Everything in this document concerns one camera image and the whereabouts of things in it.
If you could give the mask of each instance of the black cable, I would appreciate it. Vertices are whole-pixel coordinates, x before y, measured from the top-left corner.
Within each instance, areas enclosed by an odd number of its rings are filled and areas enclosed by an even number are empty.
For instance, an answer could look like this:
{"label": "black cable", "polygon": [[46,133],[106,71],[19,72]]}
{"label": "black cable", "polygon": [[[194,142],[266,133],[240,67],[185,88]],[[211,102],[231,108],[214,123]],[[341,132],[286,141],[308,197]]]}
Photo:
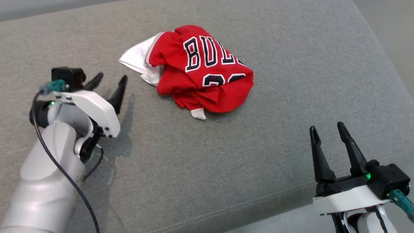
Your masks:
{"label": "black cable", "polygon": [[85,182],[85,180],[92,175],[92,173],[96,170],[96,168],[99,166],[99,164],[101,164],[102,159],[104,158],[104,149],[101,148],[101,156],[99,157],[98,162],[95,164],[95,166],[85,175],[85,177],[83,178],[83,182]]}
{"label": "black cable", "polygon": [[387,227],[385,226],[384,219],[381,216],[381,213],[377,208],[375,208],[375,214],[377,215],[377,218],[380,221],[380,225],[381,225],[381,228],[383,229],[384,233],[388,233]]}
{"label": "black cable", "polygon": [[[39,97],[39,95],[41,95],[43,93],[43,91],[39,91],[36,96],[33,99],[33,109],[36,103],[37,98]],[[37,117],[36,117],[36,113],[35,111],[32,111],[32,117],[33,117],[33,122],[34,122],[34,128],[36,130],[36,134],[37,137],[39,138],[40,144],[42,144],[43,149],[45,149],[46,154],[48,154],[49,158],[52,160],[52,162],[56,165],[56,167],[58,167],[58,169],[63,173],[63,175],[69,180],[69,182],[73,185],[73,187],[76,189],[76,191],[79,193],[80,197],[82,198],[82,200],[85,202],[86,207],[89,210],[89,213],[91,214],[93,220],[94,220],[94,224],[95,224],[95,229],[96,232],[99,233],[99,226],[98,226],[98,221],[96,220],[96,216],[95,213],[91,207],[91,205],[89,204],[88,199],[86,199],[85,195],[83,194],[82,190],[80,190],[79,186],[75,183],[75,181],[72,180],[72,178],[66,173],[66,171],[63,169],[63,167],[56,161],[56,159],[53,157],[52,153],[49,151],[45,141],[43,140],[42,134],[40,133],[39,130],[39,126],[37,125]]]}

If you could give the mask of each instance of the stitching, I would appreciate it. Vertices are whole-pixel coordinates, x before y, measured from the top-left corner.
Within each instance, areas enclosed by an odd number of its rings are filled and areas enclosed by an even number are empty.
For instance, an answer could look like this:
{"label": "stitching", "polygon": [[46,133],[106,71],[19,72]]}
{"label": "stitching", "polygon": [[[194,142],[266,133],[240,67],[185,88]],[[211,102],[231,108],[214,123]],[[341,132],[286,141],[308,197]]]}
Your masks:
{"label": "stitching", "polygon": [[[388,161],[390,161],[390,160],[392,160],[392,159],[394,160],[394,159],[396,159],[396,158],[398,158],[398,157],[401,157],[404,153],[406,153],[407,151],[410,151],[410,150],[412,150],[412,148],[409,148],[409,149],[406,149],[406,150],[401,151],[401,152],[399,152],[399,153],[396,153],[396,154],[390,155],[390,156],[388,156],[388,157],[384,158],[383,160],[384,160],[384,161],[386,161],[386,162],[388,162]],[[345,175],[348,175],[348,173],[340,174],[338,177],[342,177],[342,176],[345,176]],[[166,228],[169,228],[169,227],[172,227],[172,226],[176,226],[176,225],[179,225],[179,224],[181,224],[181,223],[185,223],[185,222],[188,222],[188,221],[191,221],[191,220],[194,220],[194,219],[202,218],[202,217],[204,217],[204,216],[207,216],[207,215],[210,215],[210,214],[214,214],[214,213],[217,213],[217,212],[220,212],[220,211],[223,211],[223,210],[227,210],[227,209],[229,209],[229,208],[233,208],[233,207],[236,207],[236,206],[240,206],[240,205],[246,204],[246,203],[248,203],[248,202],[252,202],[252,201],[260,200],[260,199],[263,199],[263,198],[266,198],[266,197],[270,197],[270,196],[276,195],[276,194],[281,193],[281,192],[289,191],[289,190],[296,189],[296,188],[300,188],[300,187],[306,187],[306,186],[309,186],[310,184],[314,184],[314,183],[315,183],[315,182],[309,182],[309,183],[302,184],[302,185],[299,185],[299,186],[295,186],[295,187],[292,187],[292,188],[289,188],[289,189],[284,189],[284,190],[282,190],[282,191],[277,191],[277,192],[274,192],[274,193],[268,194],[268,195],[266,195],[266,196],[262,196],[262,197],[259,197],[259,198],[256,198],[256,199],[252,199],[252,200],[249,200],[249,201],[245,201],[245,202],[242,202],[242,203],[239,203],[239,204],[235,204],[235,205],[232,205],[232,206],[229,206],[229,207],[223,208],[223,209],[219,209],[219,210],[216,210],[216,211],[213,211],[213,212],[207,213],[207,214],[203,214],[203,215],[197,216],[197,217],[195,217],[195,218],[190,218],[190,219],[187,219],[187,220],[182,221],[182,222],[179,222],[179,223],[175,223],[175,224],[172,224],[172,225],[169,225],[169,226],[166,226],[166,227],[162,227],[162,228],[160,228],[160,229],[157,229],[157,230],[154,230],[154,231],[151,231],[151,232],[148,232],[148,233],[154,233],[154,232],[157,232],[157,231],[161,231],[161,230],[163,230],[163,229],[166,229]],[[226,213],[228,213],[228,212],[232,212],[232,211],[235,211],[235,210],[239,210],[239,209],[242,209],[242,208],[245,208],[245,207],[251,206],[251,205],[253,205],[253,204],[257,204],[257,203],[260,203],[260,202],[268,201],[268,200],[271,200],[271,199],[273,199],[273,198],[274,198],[274,197],[272,197],[272,198],[270,198],[270,199],[267,199],[267,200],[257,201],[257,202],[254,202],[254,203],[251,203],[251,204],[248,204],[248,205],[242,206],[242,207],[240,207],[240,208],[232,209],[232,210],[229,210],[229,211],[226,211],[226,212],[220,213],[220,214],[216,214],[216,215],[213,215],[213,216],[210,216],[210,217],[207,217],[207,218],[203,218],[203,219],[200,219],[200,220],[197,220],[197,221],[194,221],[194,222],[191,222],[191,223],[188,223],[188,224],[185,224],[185,225],[182,225],[182,226],[179,226],[179,227],[176,227],[176,228],[173,228],[173,229],[167,230],[167,231],[163,231],[163,232],[161,232],[161,233],[165,233],[165,232],[168,232],[168,231],[172,231],[172,230],[175,230],[175,229],[178,229],[178,228],[181,228],[181,227],[184,227],[184,226],[188,226],[188,225],[190,225],[190,224],[193,224],[193,223],[196,223],[196,222],[199,222],[199,221],[207,220],[207,219],[209,219],[209,218],[213,218],[213,217],[216,217],[216,216],[219,216],[219,215],[222,215],[222,214],[226,214]]]}
{"label": "stitching", "polygon": [[146,63],[146,65],[147,65],[147,66],[151,65],[151,64],[149,63],[149,57],[151,56],[152,49],[154,48],[154,46],[155,46],[155,44],[157,43],[158,39],[159,39],[159,38],[162,36],[162,34],[164,34],[164,33],[165,33],[165,32],[160,32],[160,33],[158,33],[158,34],[155,36],[154,41],[152,42],[151,46],[149,47],[148,52],[147,52],[147,55],[145,56],[145,63]]}
{"label": "stitching", "polygon": [[274,192],[274,193],[268,194],[268,195],[266,195],[266,196],[262,196],[262,197],[259,197],[259,198],[256,198],[256,199],[252,199],[252,200],[245,201],[245,202],[242,202],[242,203],[239,203],[239,204],[235,204],[235,205],[232,205],[232,206],[226,207],[226,208],[224,208],[224,209],[219,209],[219,210],[216,210],[216,211],[214,211],[214,212],[210,212],[210,213],[207,213],[207,214],[200,215],[200,216],[195,217],[195,218],[190,218],[190,219],[187,219],[187,220],[185,220],[185,221],[182,221],[182,222],[179,222],[179,223],[176,223],[176,224],[173,224],[173,225],[169,225],[169,226],[166,226],[166,227],[163,227],[163,228],[160,228],[160,229],[157,229],[157,230],[151,231],[151,232],[149,232],[149,233],[154,233],[154,232],[157,232],[157,231],[161,231],[161,230],[163,230],[163,229],[165,229],[165,228],[169,228],[169,227],[172,227],[172,226],[176,226],[176,225],[181,224],[181,223],[185,223],[185,222],[188,222],[188,221],[191,221],[191,220],[194,220],[194,219],[202,218],[202,217],[204,217],[204,216],[207,216],[207,215],[210,215],[210,214],[214,214],[214,213],[217,213],[217,212],[220,212],[220,211],[223,211],[223,210],[226,210],[226,209],[230,209],[230,208],[233,208],[233,207],[236,207],[236,206],[240,206],[240,205],[246,204],[246,203],[248,203],[248,202],[252,202],[252,201],[256,201],[256,200],[260,200],[260,199],[263,199],[263,198],[266,198],[266,197],[270,197],[270,196],[276,195],[276,194],[281,193],[281,192],[285,192],[285,191],[289,191],[289,190],[292,190],[292,189],[296,189],[296,188],[298,188],[298,187],[304,187],[304,186],[307,186],[307,185],[309,185],[309,184],[313,184],[313,183],[315,183],[315,182],[309,182],[309,183],[306,183],[305,185],[299,185],[299,186],[295,186],[295,187],[292,187],[292,188],[289,188],[289,189],[284,189],[284,190],[282,190],[282,191],[277,191],[277,192]]}
{"label": "stitching", "polygon": [[[305,187],[305,186],[309,186],[309,185],[311,185],[311,184],[313,184],[313,183],[314,183],[314,182],[312,182],[312,183],[310,182],[310,183],[308,183],[307,185],[301,185],[301,186],[302,186],[302,187]],[[197,220],[197,221],[192,222],[192,223],[188,223],[188,224],[185,224],[185,225],[182,225],[182,226],[179,226],[179,227],[176,227],[176,228],[170,229],[170,230],[168,230],[168,231],[163,231],[163,232],[161,232],[161,233],[165,233],[165,232],[173,231],[173,230],[175,230],[175,229],[178,229],[178,228],[181,228],[181,227],[184,227],[184,226],[187,226],[187,225],[190,225],[190,224],[196,223],[196,222],[204,221],[204,220],[207,220],[207,219],[209,219],[209,218],[213,218],[213,217],[216,217],[216,216],[220,216],[220,215],[222,215],[222,214],[226,214],[226,213],[229,213],[229,212],[232,212],[232,211],[235,211],[235,210],[243,209],[243,208],[246,208],[246,207],[251,206],[251,205],[254,205],[254,204],[258,204],[258,203],[261,203],[261,202],[269,201],[269,200],[272,200],[272,199],[274,199],[274,198],[277,198],[277,197],[271,197],[271,198],[266,199],[266,200],[262,200],[262,201],[253,202],[253,203],[250,203],[250,204],[248,204],[248,205],[245,205],[245,206],[242,206],[242,207],[239,207],[239,208],[236,208],[236,209],[231,209],[231,210],[229,210],[229,211],[226,211],[226,212],[223,212],[223,213],[220,213],[220,214],[216,214],[216,215],[213,215],[213,216],[210,216],[210,217],[207,217],[207,218],[203,218],[203,219]]]}

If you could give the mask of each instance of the white fabric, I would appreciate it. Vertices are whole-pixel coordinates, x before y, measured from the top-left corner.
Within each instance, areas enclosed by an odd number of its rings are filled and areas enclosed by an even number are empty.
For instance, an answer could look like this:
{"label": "white fabric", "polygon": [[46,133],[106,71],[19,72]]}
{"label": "white fabric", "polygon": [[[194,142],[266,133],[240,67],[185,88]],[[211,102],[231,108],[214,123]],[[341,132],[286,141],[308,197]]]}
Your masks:
{"label": "white fabric", "polygon": [[197,108],[197,109],[191,110],[191,115],[194,118],[197,118],[197,119],[200,119],[200,120],[207,119],[206,115],[204,115],[204,108]]}
{"label": "white fabric", "polygon": [[[122,56],[119,58],[119,62],[138,73],[141,73],[141,78],[154,86],[157,86],[161,76],[164,72],[164,66],[147,66],[147,63],[152,48],[158,40],[158,38],[163,34],[163,32],[158,33],[157,35],[149,38],[146,41],[143,41],[139,44],[134,45],[132,48],[128,49]],[[191,110],[191,115],[194,118],[205,120],[207,119],[204,114],[204,108]]]}

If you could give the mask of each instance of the teal connector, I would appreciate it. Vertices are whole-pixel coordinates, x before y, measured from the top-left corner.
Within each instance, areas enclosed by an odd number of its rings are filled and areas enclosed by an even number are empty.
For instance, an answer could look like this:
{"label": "teal connector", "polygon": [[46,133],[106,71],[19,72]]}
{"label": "teal connector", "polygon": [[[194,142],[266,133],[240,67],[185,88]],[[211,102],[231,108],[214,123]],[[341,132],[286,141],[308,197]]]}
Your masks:
{"label": "teal connector", "polygon": [[399,189],[395,189],[390,193],[390,199],[398,207],[400,207],[414,223],[414,204]]}
{"label": "teal connector", "polygon": [[50,83],[39,88],[42,95],[48,95],[50,92],[63,92],[69,89],[69,85],[65,83],[62,79],[53,80]]}

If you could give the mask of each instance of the couch cushion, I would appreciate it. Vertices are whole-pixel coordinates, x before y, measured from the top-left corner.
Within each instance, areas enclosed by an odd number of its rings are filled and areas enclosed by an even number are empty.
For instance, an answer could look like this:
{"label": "couch cushion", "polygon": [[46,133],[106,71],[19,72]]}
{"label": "couch cushion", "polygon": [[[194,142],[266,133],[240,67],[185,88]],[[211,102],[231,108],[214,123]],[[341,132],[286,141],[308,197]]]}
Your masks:
{"label": "couch cushion", "polygon": [[[204,27],[255,72],[247,102],[193,119],[118,63],[134,44]],[[83,185],[103,232],[221,232],[308,204],[309,127],[337,176],[350,163],[343,121],[368,160],[413,176],[413,100],[351,0],[121,1],[0,23],[0,218],[36,142],[31,100],[56,66],[130,77],[118,138]],[[78,202],[68,232],[92,232]]]}

